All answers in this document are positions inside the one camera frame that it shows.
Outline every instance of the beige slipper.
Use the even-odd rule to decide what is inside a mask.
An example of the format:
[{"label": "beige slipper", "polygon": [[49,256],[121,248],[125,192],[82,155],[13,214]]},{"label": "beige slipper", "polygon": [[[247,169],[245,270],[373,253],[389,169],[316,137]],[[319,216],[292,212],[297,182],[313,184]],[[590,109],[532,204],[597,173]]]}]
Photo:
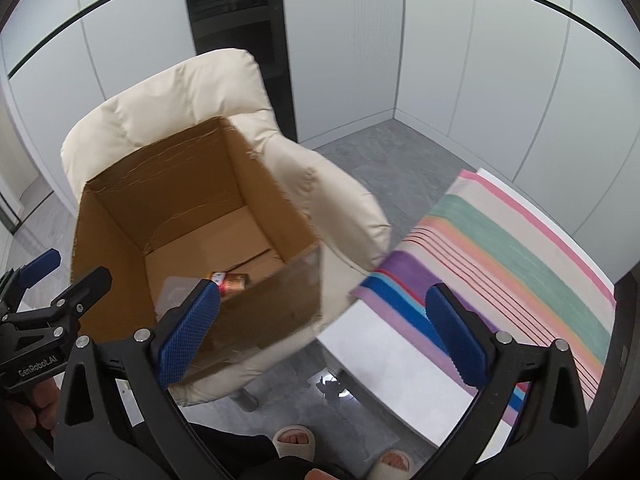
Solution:
[{"label": "beige slipper", "polygon": [[[291,430],[299,430],[300,433],[306,434],[309,439],[309,443],[290,444],[289,442],[280,442],[278,440],[282,434],[288,433]],[[297,456],[299,458],[308,460],[309,462],[314,461],[314,456],[316,455],[316,438],[314,437],[314,434],[311,433],[311,430],[309,428],[305,428],[304,426],[287,426],[286,428],[282,428],[275,434],[272,442],[276,447],[278,456],[280,458],[282,458],[283,456]]]},{"label": "beige slipper", "polygon": [[[382,457],[393,453],[399,455],[407,467],[407,471],[390,466],[389,464],[382,463]],[[371,471],[367,475],[367,480],[409,480],[411,478],[412,471],[414,470],[414,461],[404,451],[399,449],[387,449],[378,461],[373,465]]]}]

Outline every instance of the floor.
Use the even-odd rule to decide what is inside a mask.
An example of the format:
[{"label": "floor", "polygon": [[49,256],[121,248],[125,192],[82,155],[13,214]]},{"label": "floor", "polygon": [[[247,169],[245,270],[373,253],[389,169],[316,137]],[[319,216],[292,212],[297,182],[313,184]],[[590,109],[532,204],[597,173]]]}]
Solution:
[{"label": "floor", "polygon": [[[392,246],[429,211],[460,170],[470,169],[447,150],[395,120],[343,137],[318,152],[377,197],[393,227]],[[49,191],[43,180],[34,182],[22,197],[27,210]],[[9,267],[21,266],[51,247],[62,255],[60,268],[28,291],[25,302],[32,308],[48,305],[68,285],[74,221],[52,195],[15,235]],[[192,422],[243,434],[272,436],[289,424],[305,424],[316,434],[318,459],[340,463],[356,476],[364,475],[389,447],[406,450],[417,465],[430,457],[433,448],[358,384],[344,374],[338,380],[338,391],[344,387],[348,393],[342,397],[322,393],[318,383],[323,390],[336,384],[322,385],[333,379],[319,344],[313,343],[247,386],[260,402],[257,411],[246,413],[230,399],[220,399],[185,408],[184,413]],[[130,399],[128,408],[133,419],[139,417]]]}]

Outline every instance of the colorful striped tablecloth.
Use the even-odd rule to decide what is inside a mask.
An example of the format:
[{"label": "colorful striped tablecloth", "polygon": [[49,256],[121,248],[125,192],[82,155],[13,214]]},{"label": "colorful striped tablecloth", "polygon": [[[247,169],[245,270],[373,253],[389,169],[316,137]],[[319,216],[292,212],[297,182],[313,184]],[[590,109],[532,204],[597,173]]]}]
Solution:
[{"label": "colorful striped tablecloth", "polygon": [[[539,209],[484,170],[462,171],[444,197],[352,294],[470,393],[424,312],[446,283],[494,332],[520,343],[569,342],[587,409],[613,329],[613,285]],[[522,405],[519,384],[504,420]]]}]

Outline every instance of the finger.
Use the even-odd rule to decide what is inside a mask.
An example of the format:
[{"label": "finger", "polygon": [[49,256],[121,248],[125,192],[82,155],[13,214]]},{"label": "finger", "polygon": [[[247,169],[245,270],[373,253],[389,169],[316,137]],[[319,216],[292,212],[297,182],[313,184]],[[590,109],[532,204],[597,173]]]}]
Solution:
[{"label": "finger", "polygon": [[53,430],[58,418],[58,401],[56,400],[38,413],[38,422],[45,430]]},{"label": "finger", "polygon": [[21,430],[32,430],[36,427],[36,415],[29,406],[8,400],[6,408]]},{"label": "finger", "polygon": [[53,377],[36,384],[33,392],[31,393],[33,402],[39,408],[46,408],[50,404],[53,404],[60,397],[60,390],[56,386],[56,381]]}]

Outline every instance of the can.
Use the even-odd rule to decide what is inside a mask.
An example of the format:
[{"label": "can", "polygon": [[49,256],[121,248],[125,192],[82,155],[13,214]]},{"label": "can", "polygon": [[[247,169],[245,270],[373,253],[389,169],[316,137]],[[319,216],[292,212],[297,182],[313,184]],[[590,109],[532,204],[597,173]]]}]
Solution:
[{"label": "can", "polygon": [[231,272],[212,272],[209,279],[218,286],[220,298],[232,292],[241,292],[249,285],[248,274],[233,274]]}]

